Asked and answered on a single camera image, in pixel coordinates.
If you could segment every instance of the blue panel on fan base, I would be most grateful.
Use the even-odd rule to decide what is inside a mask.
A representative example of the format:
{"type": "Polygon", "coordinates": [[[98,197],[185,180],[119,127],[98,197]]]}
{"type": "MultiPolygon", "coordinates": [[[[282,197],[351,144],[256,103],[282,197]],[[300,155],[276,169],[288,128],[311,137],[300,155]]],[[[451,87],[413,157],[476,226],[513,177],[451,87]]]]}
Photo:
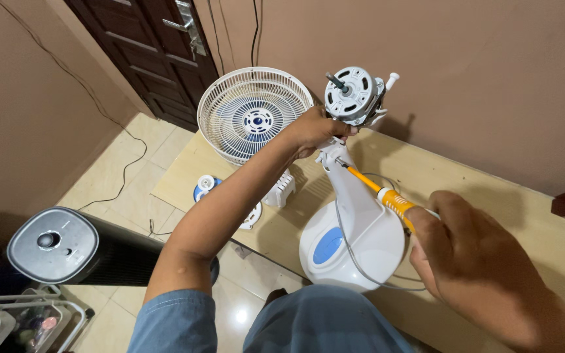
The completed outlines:
{"type": "Polygon", "coordinates": [[[313,262],[323,264],[330,259],[341,245],[341,229],[335,227],[324,234],[313,252],[313,262]]]}
{"type": "MultiPolygon", "coordinates": [[[[219,185],[222,182],[221,179],[217,179],[217,178],[214,178],[214,179],[215,179],[215,184],[213,185],[213,188],[216,187],[217,185],[219,185]]],[[[193,201],[197,202],[196,197],[198,195],[200,195],[200,192],[202,192],[202,189],[200,189],[200,187],[197,184],[195,184],[195,189],[193,189],[193,201]]]]}

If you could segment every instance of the white fan guard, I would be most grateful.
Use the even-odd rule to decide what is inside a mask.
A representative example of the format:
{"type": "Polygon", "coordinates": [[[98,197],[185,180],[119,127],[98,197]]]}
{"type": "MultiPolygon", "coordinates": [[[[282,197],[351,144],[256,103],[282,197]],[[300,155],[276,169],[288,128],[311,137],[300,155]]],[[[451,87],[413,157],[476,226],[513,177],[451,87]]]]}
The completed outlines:
{"type": "Polygon", "coordinates": [[[309,90],[294,76],[269,67],[240,68],[208,87],[198,125],[221,157],[242,165],[312,106],[309,90]]]}

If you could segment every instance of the wooden board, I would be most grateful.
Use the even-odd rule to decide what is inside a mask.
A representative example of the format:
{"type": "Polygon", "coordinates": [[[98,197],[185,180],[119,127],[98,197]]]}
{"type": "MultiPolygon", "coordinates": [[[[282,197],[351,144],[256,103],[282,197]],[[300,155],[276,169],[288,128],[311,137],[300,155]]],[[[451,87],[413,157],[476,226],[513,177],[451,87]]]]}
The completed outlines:
{"type": "MultiPolygon", "coordinates": [[[[348,144],[359,170],[395,180],[403,196],[415,203],[424,204],[435,190],[451,190],[490,213],[518,238],[546,284],[565,300],[565,219],[550,213],[550,196],[368,129],[348,144]]],[[[290,168],[297,192],[287,199],[285,208],[263,205],[254,229],[240,229],[233,236],[300,275],[304,275],[298,255],[302,229],[317,210],[334,200],[332,186],[315,157],[317,153],[290,168]]],[[[236,169],[197,132],[152,194],[186,212],[194,204],[193,188],[201,175],[223,180],[236,169]]],[[[419,288],[418,278],[405,260],[390,282],[419,288]]],[[[381,288],[366,296],[396,327],[443,352],[508,351],[428,292],[381,288]]]]}

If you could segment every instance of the brown wall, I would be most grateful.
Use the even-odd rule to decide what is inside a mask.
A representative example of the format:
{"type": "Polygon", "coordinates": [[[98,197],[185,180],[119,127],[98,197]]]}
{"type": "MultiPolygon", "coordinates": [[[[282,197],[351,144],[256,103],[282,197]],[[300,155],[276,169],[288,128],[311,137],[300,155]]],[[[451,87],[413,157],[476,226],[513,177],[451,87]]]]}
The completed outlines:
{"type": "MultiPolygon", "coordinates": [[[[43,44],[83,77],[108,114],[138,112],[43,0],[5,1],[43,44]]],[[[0,240],[54,205],[121,129],[0,6],[0,240]]]]}
{"type": "MultiPolygon", "coordinates": [[[[221,69],[207,2],[195,3],[221,69]]],[[[250,66],[252,2],[211,4],[226,72],[250,66]]],[[[326,71],[397,72],[381,132],[565,192],[565,1],[257,0],[257,8],[256,65],[293,74],[320,100],[326,71]]]]}

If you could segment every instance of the wooden door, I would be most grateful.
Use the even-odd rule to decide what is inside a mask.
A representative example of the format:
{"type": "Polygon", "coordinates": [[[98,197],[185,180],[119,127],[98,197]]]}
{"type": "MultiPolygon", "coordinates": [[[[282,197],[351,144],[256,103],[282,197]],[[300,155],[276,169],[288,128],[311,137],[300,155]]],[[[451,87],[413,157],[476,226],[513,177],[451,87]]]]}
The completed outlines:
{"type": "Polygon", "coordinates": [[[174,0],[66,1],[157,117],[198,129],[198,103],[218,75],[192,0],[183,2],[206,54],[195,60],[190,34],[163,23],[184,25],[174,0]]]}

